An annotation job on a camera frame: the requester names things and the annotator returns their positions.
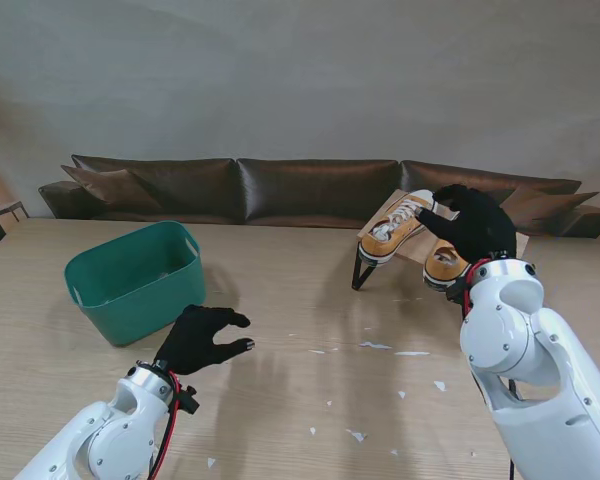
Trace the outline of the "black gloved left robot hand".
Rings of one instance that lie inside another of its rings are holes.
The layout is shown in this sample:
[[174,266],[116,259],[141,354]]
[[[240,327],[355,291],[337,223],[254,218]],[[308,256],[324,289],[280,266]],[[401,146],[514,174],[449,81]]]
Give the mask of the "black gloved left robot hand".
[[216,344],[214,336],[228,326],[241,329],[251,325],[245,315],[232,308],[187,306],[177,317],[154,361],[165,362],[170,372],[190,375],[211,365],[219,365],[255,346],[251,338]]

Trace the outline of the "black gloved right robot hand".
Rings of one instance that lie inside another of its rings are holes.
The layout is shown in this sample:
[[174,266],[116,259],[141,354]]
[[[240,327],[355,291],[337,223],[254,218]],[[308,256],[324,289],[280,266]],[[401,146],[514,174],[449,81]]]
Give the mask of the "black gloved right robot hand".
[[444,186],[433,199],[457,214],[453,220],[428,209],[418,209],[418,221],[439,239],[454,246],[468,263],[485,258],[517,256],[516,227],[498,205],[484,192],[460,184]]

